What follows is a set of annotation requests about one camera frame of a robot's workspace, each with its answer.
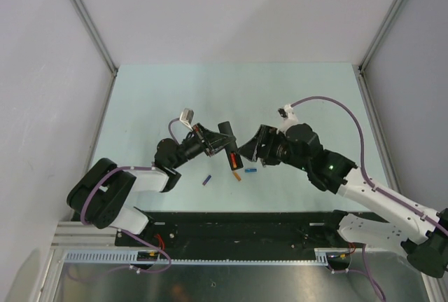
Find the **red orange battery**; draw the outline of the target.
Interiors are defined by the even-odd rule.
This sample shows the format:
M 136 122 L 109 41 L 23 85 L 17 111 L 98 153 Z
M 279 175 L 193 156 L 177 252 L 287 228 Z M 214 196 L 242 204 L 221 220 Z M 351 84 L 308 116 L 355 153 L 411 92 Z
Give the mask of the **red orange battery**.
M 232 170 L 237 170 L 239 166 L 238 166 L 237 157 L 236 157 L 235 153 L 230 154 L 230 161 L 231 161 Z

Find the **black remote control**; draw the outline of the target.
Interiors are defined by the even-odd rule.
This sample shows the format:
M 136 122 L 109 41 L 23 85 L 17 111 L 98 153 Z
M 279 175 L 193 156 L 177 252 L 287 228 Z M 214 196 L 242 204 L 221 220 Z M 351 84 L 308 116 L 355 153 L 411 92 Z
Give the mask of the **black remote control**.
M 237 153 L 236 137 L 232 131 L 232 127 L 229 121 L 225 121 L 218 124 L 218 129 L 221 134 L 226 134 L 233 137 L 233 141 L 225 146 L 225 153 L 227 155 L 230 169 L 236 171 L 244 167 L 241 156 Z

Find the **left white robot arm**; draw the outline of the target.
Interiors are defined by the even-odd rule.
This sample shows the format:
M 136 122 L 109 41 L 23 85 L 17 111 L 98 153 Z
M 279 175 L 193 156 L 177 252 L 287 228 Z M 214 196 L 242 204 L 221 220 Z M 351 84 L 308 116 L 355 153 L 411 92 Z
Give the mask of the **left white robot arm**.
M 181 178 L 180 166 L 201 154 L 212 157 L 235 142 L 229 131 L 213 132 L 197 123 L 180 143 L 172 138 L 161 140 L 149 167 L 119 167 L 108 158 L 99 159 L 71 189 L 66 203 L 82 223 L 126 230 L 138 245 L 148 245 L 155 229 L 145 213 L 125 204 L 128 196 L 171 191 Z

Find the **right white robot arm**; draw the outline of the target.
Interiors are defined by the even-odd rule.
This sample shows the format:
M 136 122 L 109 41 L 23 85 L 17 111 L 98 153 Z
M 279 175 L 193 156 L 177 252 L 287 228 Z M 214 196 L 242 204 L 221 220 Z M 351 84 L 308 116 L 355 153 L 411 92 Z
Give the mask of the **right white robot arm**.
M 238 152 L 251 161 L 300 169 L 318 190 L 357 202 L 383 219 L 344 214 L 340 222 L 323 229 L 323 239 L 331 247 L 345 241 L 368 244 L 405 257 L 428 276 L 441 278 L 447 272 L 447 211 L 438 212 L 383 188 L 352 160 L 323 148 L 307 124 L 285 132 L 261 125 Z

